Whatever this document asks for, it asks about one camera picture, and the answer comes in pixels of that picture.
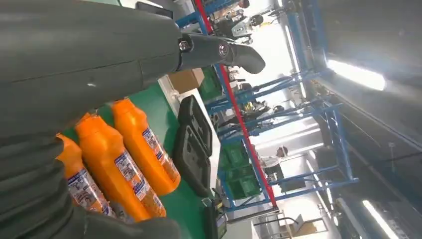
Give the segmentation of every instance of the metal frame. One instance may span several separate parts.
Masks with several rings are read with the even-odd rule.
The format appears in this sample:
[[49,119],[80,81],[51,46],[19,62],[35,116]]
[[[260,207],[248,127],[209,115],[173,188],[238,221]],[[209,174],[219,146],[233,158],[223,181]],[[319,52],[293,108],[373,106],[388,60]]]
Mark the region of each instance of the metal frame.
[[[237,2],[237,0],[215,0],[214,3],[207,5],[206,7],[203,7],[201,6],[200,0],[195,0],[195,1],[197,3],[198,11],[178,20],[177,24],[179,25],[179,27],[184,27],[185,25],[190,24],[193,21],[197,20],[200,24],[200,27],[203,33],[208,33],[209,28],[210,28],[209,22],[206,22],[207,19],[205,19],[207,15],[209,15],[210,13],[216,10],[220,10],[226,6],[229,6],[230,4],[233,4],[234,2]],[[249,91],[242,91],[242,92],[238,92],[234,94],[231,91],[229,79],[224,68],[221,65],[214,66],[216,69],[217,75],[219,77],[219,80],[223,86],[224,92],[226,93],[225,94],[226,99],[217,100],[208,104],[207,109],[209,113],[222,111],[224,109],[229,109],[231,107],[235,109],[236,117],[239,120],[240,127],[229,129],[225,133],[220,132],[220,136],[222,137],[222,144],[230,143],[233,141],[239,141],[239,140],[243,140],[245,142],[248,155],[250,155],[250,158],[252,159],[252,166],[253,166],[254,172],[256,174],[258,183],[262,189],[262,194],[264,195],[264,199],[259,202],[251,202],[254,198],[256,198],[256,196],[254,196],[247,199],[241,205],[236,206],[234,203],[233,197],[232,195],[230,195],[230,191],[227,188],[226,182],[224,181],[224,175],[219,174],[221,185],[223,189],[225,190],[226,195],[228,196],[228,199],[230,202],[230,208],[228,209],[228,211],[241,210],[241,209],[250,208],[250,207],[254,207],[254,206],[258,206],[262,204],[267,204],[270,202],[272,203],[273,208],[276,208],[277,207],[276,201],[278,200],[296,197],[296,196],[300,196],[300,195],[311,193],[311,192],[322,191],[322,190],[326,190],[327,188],[342,187],[344,185],[355,183],[358,181],[358,179],[353,178],[353,175],[352,175],[352,170],[351,170],[350,161],[349,161],[348,152],[347,152],[347,144],[344,138],[344,130],[343,130],[343,127],[341,124],[341,118],[338,112],[339,105],[331,105],[324,98],[318,98],[311,102],[301,104],[293,109],[288,109],[287,111],[274,114],[273,116],[265,117],[261,120],[254,120],[247,123],[243,122],[242,117],[240,115],[240,110],[237,106],[237,104],[239,103],[245,103],[257,97],[285,89],[287,87],[293,86],[297,83],[304,82],[314,77],[319,77],[325,72],[325,67],[322,67],[320,68],[321,73],[316,72],[313,74],[309,74],[311,71],[308,70],[309,67],[307,65],[307,56],[304,51],[304,49],[307,49],[307,47],[303,46],[305,42],[303,31],[305,30],[307,31],[306,37],[308,37],[309,39],[311,38],[314,39],[316,36],[316,39],[318,39],[317,44],[320,47],[318,46],[316,47],[309,46],[309,47],[314,47],[315,49],[322,51],[323,56],[325,55],[324,51],[326,50],[326,40],[324,38],[324,31],[322,29],[323,23],[319,14],[317,0],[302,0],[302,2],[303,2],[302,6],[305,7],[303,11],[287,13],[287,19],[288,19],[289,30],[290,30],[290,32],[287,32],[287,34],[290,34],[292,36],[292,41],[293,41],[292,47],[295,50],[300,72],[290,77],[280,78],[280,79],[271,81],[269,83],[263,84],[261,86],[252,88]],[[274,87],[269,90],[264,90],[257,94],[252,94],[256,90],[261,90],[264,87],[269,87],[272,85],[274,85]],[[271,125],[266,128],[253,130],[252,132],[248,132],[246,129],[246,127],[250,126],[251,124],[268,120],[274,117],[279,117],[279,116],[292,116],[292,117],[283,122]],[[311,116],[323,116],[323,118],[326,119],[329,125],[329,130],[331,133],[333,146],[336,150],[337,164],[331,167],[321,168],[315,172],[305,173],[305,174],[301,174],[301,175],[297,175],[297,176],[293,176],[293,177],[289,177],[289,178],[268,183],[266,178],[264,177],[262,169],[259,166],[259,161],[250,143],[249,136],[258,135],[261,132],[264,132],[276,127],[280,127],[282,125],[286,125],[288,123],[301,120],[307,117],[311,117]],[[309,180],[309,178],[307,177],[311,177],[312,175],[324,174],[326,172],[330,172],[333,170],[339,170],[344,175],[344,180],[339,181],[339,182],[329,182],[327,185],[323,185],[322,187],[304,189],[304,190],[296,191],[294,193],[285,194],[279,197],[274,197],[272,188],[270,187],[276,184],[283,184],[287,181],[298,181],[298,180],[307,181]]]
[[[283,183],[286,183],[289,181],[314,181],[313,179],[310,179],[309,177],[313,175],[323,175],[331,171],[341,172],[341,174],[344,176],[344,179],[340,181],[336,181],[336,182],[326,181],[328,185],[323,184],[322,187],[303,189],[300,191],[296,191],[294,193],[289,193],[289,194],[285,194],[279,197],[275,197],[276,201],[283,200],[286,198],[292,198],[292,197],[296,197],[296,196],[300,196],[303,194],[312,193],[316,191],[323,191],[323,190],[326,190],[327,188],[338,188],[338,187],[342,187],[342,186],[345,186],[351,183],[356,183],[359,181],[357,178],[354,178],[352,175],[352,169],[351,169],[348,150],[347,150],[347,143],[344,138],[343,126],[342,126],[341,118],[339,116],[339,111],[338,111],[338,108],[341,104],[332,105],[326,99],[327,98],[315,99],[311,102],[299,105],[296,108],[289,109],[288,110],[289,112],[287,113],[282,112],[282,113],[276,114],[278,116],[281,116],[281,115],[283,116],[296,115],[296,116],[286,121],[280,122],[277,125],[274,125],[274,127],[286,125],[294,121],[304,119],[306,117],[322,116],[328,122],[330,126],[328,129],[330,131],[333,147],[335,149],[336,156],[337,156],[336,164],[330,167],[320,168],[318,171],[315,171],[315,172],[309,172],[309,173],[292,176],[289,178],[280,179],[277,181],[269,182],[268,184],[270,186],[273,186],[273,185],[280,185],[280,184],[282,185]],[[305,112],[302,112],[303,116],[299,116],[295,112],[298,109],[305,109]],[[221,143],[222,144],[231,143],[231,142],[239,141],[240,139],[241,138],[239,136],[234,136],[232,138],[222,140]],[[225,191],[228,191],[228,188],[226,187],[225,183],[223,183],[222,186]],[[229,199],[231,199],[229,211],[241,210],[241,209],[245,209],[249,207],[266,204],[269,202],[267,199],[264,199],[259,202],[242,203],[241,205],[236,206],[234,201],[232,200],[232,197],[230,195],[228,195],[228,197]]]
[[[208,22],[206,16],[216,10],[219,9],[223,9],[224,7],[227,7],[235,2],[237,2],[238,0],[215,0],[215,2],[207,7],[202,6],[201,0],[195,0],[196,3],[196,7],[197,7],[197,11],[176,21],[176,23],[178,24],[178,26],[180,28],[186,26],[187,24],[190,24],[192,22],[192,20],[196,19],[200,25],[201,31],[203,34],[208,34],[209,30],[210,30],[210,23]],[[236,113],[236,117],[239,120],[240,123],[240,129],[242,131],[242,138],[245,141],[246,144],[246,148],[248,150],[248,155],[250,155],[251,159],[252,159],[252,165],[255,171],[255,174],[257,175],[257,179],[259,182],[259,185],[261,187],[262,193],[265,196],[265,200],[267,202],[271,202],[273,209],[278,209],[277,208],[277,204],[275,201],[275,197],[274,197],[274,193],[272,191],[272,188],[268,185],[267,181],[265,180],[264,177],[264,173],[262,171],[262,169],[259,166],[259,161],[258,161],[258,157],[255,153],[255,151],[253,151],[253,147],[252,144],[249,140],[249,133],[247,132],[246,126],[244,125],[244,122],[242,120],[242,117],[240,115],[240,110],[237,106],[237,102],[236,102],[236,98],[231,90],[230,87],[230,82],[229,82],[229,78],[227,75],[227,72],[225,71],[225,69],[223,68],[222,65],[214,65],[214,68],[216,70],[216,73],[218,75],[218,78],[221,82],[221,85],[223,87],[223,90],[225,92],[226,98],[227,98],[227,102],[231,102],[233,107],[234,107],[234,111]],[[225,182],[223,179],[221,179],[222,185],[225,188],[225,192],[226,195],[229,198],[232,198],[229,191],[226,190],[226,186],[225,186]],[[233,200],[230,200],[230,205],[234,206],[233,204]]]

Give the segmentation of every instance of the blue metal rack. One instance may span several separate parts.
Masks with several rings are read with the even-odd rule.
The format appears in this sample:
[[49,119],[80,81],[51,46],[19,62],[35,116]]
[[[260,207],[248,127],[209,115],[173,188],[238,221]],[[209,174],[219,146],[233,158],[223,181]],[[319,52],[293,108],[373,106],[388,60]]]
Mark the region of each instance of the blue metal rack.
[[[205,12],[207,15],[213,13],[214,11],[223,9],[238,0],[215,0],[212,3],[205,6]],[[284,5],[288,4],[288,0],[283,0]],[[299,72],[292,74],[288,77],[283,77],[280,79],[276,79],[270,81],[266,84],[253,87],[252,89],[237,92],[235,97],[236,104],[243,104],[254,100],[260,96],[264,96],[287,87],[291,87],[297,85],[299,83],[305,83],[306,81],[324,76],[327,73],[330,73],[326,69],[325,65],[325,51],[327,47],[326,38],[323,30],[323,22],[321,20],[321,16],[319,13],[319,8],[317,5],[317,0],[301,0],[302,8],[297,11],[287,12],[287,20],[289,26],[289,32],[293,41],[293,48],[295,50],[295,57],[298,60],[298,67]],[[202,32],[207,32],[207,27],[203,22],[203,18],[198,12],[192,13],[180,20],[177,21],[179,27],[184,27],[188,24],[193,22],[198,22],[200,24]],[[309,55],[306,54],[304,49],[311,48],[312,59],[310,60]],[[314,56],[320,55],[322,58],[315,58]],[[223,86],[224,92],[228,92],[229,89],[226,88],[226,84],[224,83],[224,76],[220,70],[220,67],[214,66]],[[225,94],[225,98],[213,101],[206,105],[206,108],[210,114],[227,110],[232,107],[231,100],[229,99],[228,95]],[[280,179],[274,182],[264,182],[265,178],[260,176],[260,172],[262,173],[262,169],[259,165],[257,165],[254,161],[252,161],[252,166],[254,168],[256,178],[260,187],[262,188],[261,194],[263,194],[264,199],[258,202],[252,202],[253,199],[258,198],[258,195],[250,197],[246,199],[242,204],[236,205],[233,199],[233,196],[230,194],[230,191],[225,183],[224,174],[219,173],[219,178],[221,180],[221,184],[226,192],[226,195],[230,202],[229,211],[241,210],[249,207],[254,207],[262,204],[267,204],[273,202],[274,196],[271,197],[269,195],[269,191],[265,189],[264,185],[268,184],[270,186],[273,185],[283,185],[286,182],[291,181],[313,181],[310,177],[313,175],[322,175],[332,171],[340,171],[341,174],[344,176],[343,180],[331,182],[327,181],[327,185],[323,185],[321,187],[317,186],[315,188],[305,189],[301,191],[296,191],[294,193],[285,194],[279,197],[275,197],[275,200],[283,200],[286,198],[300,196],[306,193],[311,193],[315,191],[326,190],[327,188],[336,188],[342,187],[344,185],[355,183],[358,181],[357,178],[354,178],[352,175],[352,169],[350,165],[350,160],[347,152],[347,143],[344,138],[344,129],[342,127],[340,114],[338,111],[338,107],[340,105],[332,105],[327,101],[327,98],[316,98],[309,102],[305,102],[296,106],[295,108],[287,109],[283,112],[275,113],[267,117],[263,117],[262,119],[257,119],[249,122],[245,122],[246,127],[252,127],[257,124],[262,124],[262,122],[277,118],[277,117],[288,117],[287,120],[282,122],[277,122],[273,124],[268,124],[263,127],[253,128],[248,135],[242,135],[240,131],[240,127],[229,127],[226,129],[221,130],[218,132],[219,138],[221,143],[224,145],[225,143],[232,143],[234,141],[246,140],[249,136],[257,136],[262,132],[274,129],[276,127],[280,127],[289,123],[292,123],[297,120],[301,120],[307,117],[323,117],[328,125],[332,145],[335,149],[337,161],[335,165],[330,167],[321,168],[318,171],[305,173],[301,175],[296,175],[293,177]],[[250,148],[246,147],[248,155],[254,155],[250,151]]]
[[[205,7],[205,9],[204,9],[205,14],[206,15],[209,15],[210,13],[212,13],[214,11],[223,9],[223,8],[225,8],[225,7],[233,4],[235,2],[238,2],[238,1],[239,0],[215,0],[212,4],[210,4],[207,7]],[[206,24],[204,22],[207,19],[204,19],[202,17],[202,15],[199,13],[198,10],[196,12],[188,15],[188,16],[185,16],[184,18],[182,18],[180,20],[177,20],[176,23],[178,24],[178,26],[180,28],[182,28],[182,27],[184,27],[184,26],[186,26],[188,24],[191,24],[195,20],[198,21],[202,33],[203,34],[208,34],[207,26],[206,26]],[[223,87],[223,90],[225,92],[225,96],[226,96],[227,101],[228,102],[232,102],[232,100],[233,100],[235,102],[236,101],[235,98],[230,99],[230,97],[229,97],[229,95],[231,93],[231,89],[227,89],[227,87],[226,87],[226,85],[228,85],[228,77],[223,75],[224,73],[221,70],[222,67],[220,67],[219,65],[214,65],[214,68],[215,68],[215,71],[216,71],[217,76],[219,78],[219,81],[220,81],[220,83],[221,83],[221,85]],[[248,142],[248,144],[249,144],[249,147],[247,147],[247,149],[248,149],[248,155],[252,155],[253,157],[255,157],[255,160],[252,160],[252,165],[253,165],[255,174],[257,176],[258,183],[259,183],[259,185],[261,187],[262,193],[264,194],[265,200],[268,203],[271,202],[272,205],[273,205],[273,207],[276,208],[277,205],[276,205],[276,201],[275,201],[275,198],[274,198],[273,191],[272,191],[271,187],[268,186],[268,183],[266,181],[264,181],[265,178],[263,176],[262,170],[259,167],[259,163],[258,163],[258,160],[256,158],[256,154],[250,151],[250,149],[251,149],[252,146],[251,146],[250,141],[249,141],[249,136],[244,133],[243,136],[242,136],[242,139],[245,140],[246,142]],[[226,193],[228,194],[228,196],[230,198],[232,198],[230,196],[230,193],[229,193],[228,190],[226,190]]]
[[[330,167],[320,168],[318,171],[304,173],[301,175],[296,175],[289,178],[284,178],[276,181],[268,182],[270,186],[273,185],[281,185],[281,188],[283,188],[283,184],[286,182],[292,182],[292,181],[314,181],[313,179],[310,179],[310,176],[313,175],[323,175],[328,172],[332,171],[339,171],[344,176],[342,180],[339,181],[327,181],[327,185],[323,185],[322,187],[315,187],[310,189],[303,189],[300,191],[295,191],[294,193],[285,194],[282,196],[275,197],[276,201],[283,200],[286,198],[296,197],[303,194],[316,192],[316,191],[322,191],[326,190],[327,188],[338,188],[345,185],[348,185],[350,183],[356,183],[359,180],[357,178],[353,177],[352,174],[352,168],[350,165],[349,155],[347,151],[347,143],[344,138],[344,132],[343,132],[343,126],[341,123],[340,114],[338,112],[338,108],[341,106],[341,104],[338,105],[332,105],[327,101],[327,98],[318,98],[311,102],[299,105],[296,108],[292,108],[287,110],[287,112],[282,112],[278,114],[278,116],[292,116],[291,119],[285,120],[283,122],[278,123],[277,125],[274,125],[274,127],[279,127],[282,125],[286,125],[288,123],[295,122],[297,120],[301,120],[307,117],[311,116],[321,116],[323,119],[326,120],[327,124],[329,125],[329,131],[331,134],[332,139],[332,145],[335,149],[337,161],[335,165],[332,165]],[[300,109],[305,109],[304,112],[301,112],[301,115],[297,114],[296,111]],[[240,140],[240,137],[235,136],[230,139],[226,139],[223,142],[225,143],[231,143],[234,141]],[[227,185],[225,183],[222,184],[223,188],[226,192],[228,192]],[[229,211],[235,211],[235,210],[241,210],[249,207],[254,207],[261,204],[266,204],[269,201],[267,199],[260,200],[258,202],[250,202],[252,199],[256,198],[257,196],[253,196],[249,199],[247,199],[244,203],[242,203],[239,206],[236,206],[234,203],[234,200],[230,194],[227,194],[229,201],[230,201],[230,208]]]

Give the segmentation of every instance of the fluorescent light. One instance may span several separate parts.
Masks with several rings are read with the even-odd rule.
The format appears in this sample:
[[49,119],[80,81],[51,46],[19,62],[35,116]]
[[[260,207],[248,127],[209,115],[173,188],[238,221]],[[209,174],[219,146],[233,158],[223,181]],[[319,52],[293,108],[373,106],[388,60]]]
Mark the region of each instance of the fluorescent light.
[[141,1],[141,2],[143,2],[143,3],[146,3],[146,4],[149,4],[149,5],[153,5],[153,6],[159,7],[159,8],[163,8],[163,6],[162,6],[162,5],[158,5],[158,4],[156,4],[155,2],[151,2],[151,1],[149,1],[149,0],[139,0],[139,1]]
[[332,195],[331,195],[331,189],[327,187],[327,196],[328,196],[328,202],[330,202],[330,204],[332,205],[333,200],[332,200]]
[[377,212],[377,210],[368,200],[364,200],[362,201],[362,203],[366,207],[366,209],[368,209],[369,213],[374,217],[375,221],[377,221],[377,223],[387,234],[388,238],[399,239],[399,237],[394,233],[394,231],[390,228],[387,222],[382,218],[382,216]]
[[334,221],[334,224],[335,224],[336,226],[338,226],[338,219],[337,219],[337,217],[336,217],[336,216],[334,216],[334,217],[332,218],[332,220]]
[[309,150],[309,155],[313,158],[313,159],[317,159],[317,156],[315,155],[315,152],[313,150]]
[[314,167],[312,167],[311,163],[309,163],[309,160],[306,160],[306,164],[308,165],[308,168],[312,173],[315,172]]
[[304,98],[306,98],[306,91],[305,91],[305,86],[304,86],[303,82],[301,82],[300,85],[301,85],[302,96]]
[[[309,170],[313,173],[314,172],[314,168],[312,167],[311,163],[309,162],[309,160],[306,160],[306,164],[308,165]],[[315,178],[315,181],[318,182],[318,186],[322,187],[322,182],[319,180],[319,177],[317,174],[313,174],[312,175]]]
[[319,191],[317,191],[316,192],[316,195],[318,196],[319,201],[322,204],[322,207],[324,207],[324,211],[327,213],[327,216],[331,219],[331,214],[329,213],[328,208],[327,208],[327,205],[325,204],[324,200],[321,197],[321,193],[319,193]]
[[374,90],[382,91],[385,88],[385,79],[381,74],[373,71],[362,69],[346,63],[335,60],[327,62],[328,68],[332,69],[335,73],[348,78],[363,86],[372,88]]

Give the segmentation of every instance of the green crate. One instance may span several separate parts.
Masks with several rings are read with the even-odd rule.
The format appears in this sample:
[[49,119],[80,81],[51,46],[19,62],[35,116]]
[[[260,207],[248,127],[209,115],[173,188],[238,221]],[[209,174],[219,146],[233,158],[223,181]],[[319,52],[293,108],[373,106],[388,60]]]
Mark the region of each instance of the green crate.
[[225,145],[223,150],[226,152],[232,168],[249,165],[249,156],[243,141]]
[[259,183],[255,175],[226,182],[233,199],[243,199],[260,193]]
[[255,175],[242,178],[240,183],[247,197],[255,196],[260,193],[259,183]]
[[248,166],[244,166],[241,168],[235,168],[226,171],[225,173],[225,180],[226,182],[239,180],[245,177],[255,176],[255,172],[251,164]]
[[229,161],[229,159],[228,159],[224,150],[221,150],[221,152],[220,152],[220,159],[218,161],[218,168],[223,170],[223,171],[231,169],[230,161]]
[[222,95],[221,84],[212,67],[202,68],[204,80],[199,87],[199,93],[203,101],[208,101]]

